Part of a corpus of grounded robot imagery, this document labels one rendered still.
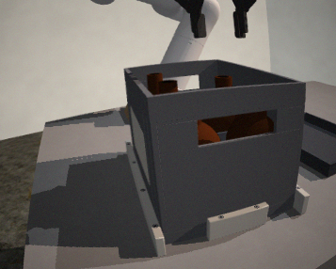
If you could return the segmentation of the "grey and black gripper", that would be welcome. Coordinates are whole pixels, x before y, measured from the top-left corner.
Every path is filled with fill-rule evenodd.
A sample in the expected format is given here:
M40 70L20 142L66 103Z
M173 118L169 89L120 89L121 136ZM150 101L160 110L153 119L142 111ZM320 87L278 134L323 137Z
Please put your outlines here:
M194 38L206 37L205 16L201 14L204 0L175 0L187 13L190 13L191 30ZM257 0L232 0L235 5L233 12L234 34L238 39L246 37L248 32L247 12Z

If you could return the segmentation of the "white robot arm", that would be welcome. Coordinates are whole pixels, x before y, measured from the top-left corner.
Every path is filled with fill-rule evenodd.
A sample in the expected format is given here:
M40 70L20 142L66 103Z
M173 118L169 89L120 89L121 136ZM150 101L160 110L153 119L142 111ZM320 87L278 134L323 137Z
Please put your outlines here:
M194 38L191 30L190 13L187 13L175 0L137 1L154 5L152 8L158 14L180 22L161 63L199 60L205 42L220 15L220 6L217 0L204 0L203 2L201 13L205 15L206 37L198 39ZM190 76L166 78L163 80L177 80L179 91L185 90Z

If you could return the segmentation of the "dark grey crate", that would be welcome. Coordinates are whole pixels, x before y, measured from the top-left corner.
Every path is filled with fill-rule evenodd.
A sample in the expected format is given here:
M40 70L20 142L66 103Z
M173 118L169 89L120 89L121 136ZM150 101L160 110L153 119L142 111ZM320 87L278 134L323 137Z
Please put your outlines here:
M157 72L198 75L200 88L152 95L147 74ZM216 88L218 75L232 87ZM165 245L206 236L210 217L263 202L267 217L293 208L306 83L220 59L125 68L124 78L133 149ZM231 140L221 132L220 142L199 145L197 120L261 111L274 132Z

